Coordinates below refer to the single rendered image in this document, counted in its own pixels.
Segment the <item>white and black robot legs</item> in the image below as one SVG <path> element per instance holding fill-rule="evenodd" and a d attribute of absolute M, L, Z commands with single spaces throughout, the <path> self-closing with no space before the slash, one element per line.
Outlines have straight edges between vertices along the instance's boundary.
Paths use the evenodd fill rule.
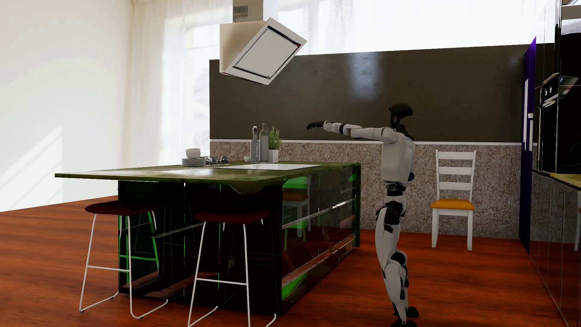
<path fill-rule="evenodd" d="M 406 186 L 400 182 L 386 182 L 386 189 L 385 203 L 376 212 L 375 248 L 389 300 L 397 316 L 391 327 L 417 327 L 410 320 L 418 317 L 419 312 L 409 306 L 407 256 L 397 249 L 400 219 L 406 209 Z"/>

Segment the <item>clear glass bottle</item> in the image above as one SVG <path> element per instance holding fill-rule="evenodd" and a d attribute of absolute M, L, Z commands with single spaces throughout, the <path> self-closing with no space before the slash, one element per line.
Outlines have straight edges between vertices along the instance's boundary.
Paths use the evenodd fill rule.
<path fill-rule="evenodd" d="M 252 133 L 250 163 L 257 164 L 260 162 L 260 140 L 257 126 L 252 127 Z"/>

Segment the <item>green glossy kitchen island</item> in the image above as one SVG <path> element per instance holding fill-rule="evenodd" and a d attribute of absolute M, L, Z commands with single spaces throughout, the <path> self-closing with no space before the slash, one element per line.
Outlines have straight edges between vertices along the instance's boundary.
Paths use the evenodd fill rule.
<path fill-rule="evenodd" d="M 295 170 L 221 165 L 56 173 L 114 180 L 118 199 L 158 203 L 130 216 L 137 297 L 280 315 L 359 247 L 361 164 Z"/>

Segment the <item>dark glossy base cabinets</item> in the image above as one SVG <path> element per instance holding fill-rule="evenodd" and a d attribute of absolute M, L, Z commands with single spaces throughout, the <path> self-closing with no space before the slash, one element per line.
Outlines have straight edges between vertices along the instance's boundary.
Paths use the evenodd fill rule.
<path fill-rule="evenodd" d="M 581 190 L 532 172 L 529 256 L 567 327 L 581 327 Z"/>

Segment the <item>black robot head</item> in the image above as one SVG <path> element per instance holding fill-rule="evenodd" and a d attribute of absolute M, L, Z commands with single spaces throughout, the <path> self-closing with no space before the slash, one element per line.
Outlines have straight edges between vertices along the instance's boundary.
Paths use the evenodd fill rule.
<path fill-rule="evenodd" d="M 390 111 L 390 126 L 393 129 L 399 125 L 401 119 L 413 115 L 413 110 L 409 104 L 398 103 L 389 107 Z"/>

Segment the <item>white induction cooktop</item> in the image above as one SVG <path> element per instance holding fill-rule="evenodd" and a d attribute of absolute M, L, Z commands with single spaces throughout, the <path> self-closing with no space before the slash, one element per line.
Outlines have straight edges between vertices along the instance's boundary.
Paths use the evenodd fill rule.
<path fill-rule="evenodd" d="M 295 170 L 308 167 L 318 167 L 320 165 L 308 164 L 285 164 L 285 163 L 255 163 L 247 165 L 221 165 L 216 169 L 249 169 L 249 170 Z"/>

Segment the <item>white chair with yellow cushion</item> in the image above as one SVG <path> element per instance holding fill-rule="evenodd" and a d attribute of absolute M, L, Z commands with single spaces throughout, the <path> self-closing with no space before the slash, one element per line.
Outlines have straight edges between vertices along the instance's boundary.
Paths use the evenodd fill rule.
<path fill-rule="evenodd" d="M 445 152 L 435 151 L 437 200 L 431 204 L 432 209 L 432 248 L 435 248 L 439 236 L 439 217 L 464 216 L 467 217 L 467 249 L 472 250 L 473 221 L 475 205 L 472 204 L 472 190 L 474 185 L 476 151 L 473 152 Z M 439 160 L 470 160 L 471 167 L 443 167 Z M 441 182 L 440 175 L 470 176 L 470 182 Z M 468 191 L 469 199 L 441 198 L 440 190 Z"/>

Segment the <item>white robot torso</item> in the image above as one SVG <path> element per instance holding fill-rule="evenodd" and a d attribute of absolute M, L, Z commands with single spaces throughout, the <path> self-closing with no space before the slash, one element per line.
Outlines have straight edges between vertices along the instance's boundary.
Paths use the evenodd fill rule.
<path fill-rule="evenodd" d="M 415 178 L 415 143 L 412 138 L 391 127 L 382 130 L 381 178 L 386 183 L 399 183 L 405 188 Z"/>

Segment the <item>dark blue tall cabinet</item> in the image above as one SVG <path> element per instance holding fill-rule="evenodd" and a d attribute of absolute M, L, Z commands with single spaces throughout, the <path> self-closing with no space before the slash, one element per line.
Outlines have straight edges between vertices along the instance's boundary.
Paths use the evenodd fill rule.
<path fill-rule="evenodd" d="M 532 123 L 534 111 L 536 38 L 524 54 L 522 141 L 520 151 L 519 239 L 530 253 L 532 194 Z"/>

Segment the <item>black built-in oven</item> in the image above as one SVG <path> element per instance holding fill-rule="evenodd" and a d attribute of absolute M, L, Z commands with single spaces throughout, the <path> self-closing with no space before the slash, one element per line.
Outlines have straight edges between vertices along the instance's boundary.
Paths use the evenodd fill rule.
<path fill-rule="evenodd" d="M 581 76 L 554 74 L 537 89 L 537 168 L 581 174 Z"/>

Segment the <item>tall grey glass bottle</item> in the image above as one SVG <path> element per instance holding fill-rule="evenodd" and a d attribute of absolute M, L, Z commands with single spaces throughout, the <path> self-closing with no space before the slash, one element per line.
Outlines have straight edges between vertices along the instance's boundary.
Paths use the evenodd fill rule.
<path fill-rule="evenodd" d="M 262 123 L 259 142 L 260 142 L 259 162 L 268 163 L 269 161 L 268 151 L 270 140 L 269 140 L 269 130 L 265 122 Z"/>

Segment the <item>white angled range hood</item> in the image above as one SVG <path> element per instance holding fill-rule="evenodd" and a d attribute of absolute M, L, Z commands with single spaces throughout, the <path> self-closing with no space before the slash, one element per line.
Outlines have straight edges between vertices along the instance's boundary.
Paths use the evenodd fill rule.
<path fill-rule="evenodd" d="M 278 0 L 232 0 L 232 23 L 220 25 L 220 70 L 269 85 L 307 41 L 277 21 Z"/>

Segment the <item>potted green herb plant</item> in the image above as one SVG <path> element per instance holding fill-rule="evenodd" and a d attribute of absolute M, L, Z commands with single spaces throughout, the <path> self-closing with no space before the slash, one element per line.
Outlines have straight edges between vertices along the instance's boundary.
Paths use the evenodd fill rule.
<path fill-rule="evenodd" d="M 280 145 L 280 131 L 272 126 L 268 131 L 268 163 L 278 163 Z"/>

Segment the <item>sheer white curtain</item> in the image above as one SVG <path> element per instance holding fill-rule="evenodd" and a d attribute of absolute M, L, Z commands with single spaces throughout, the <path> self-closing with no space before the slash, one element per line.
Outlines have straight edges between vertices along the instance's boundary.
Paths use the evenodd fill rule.
<path fill-rule="evenodd" d="M 123 167 L 210 154 L 209 61 L 230 22 L 232 0 L 133 0 Z"/>

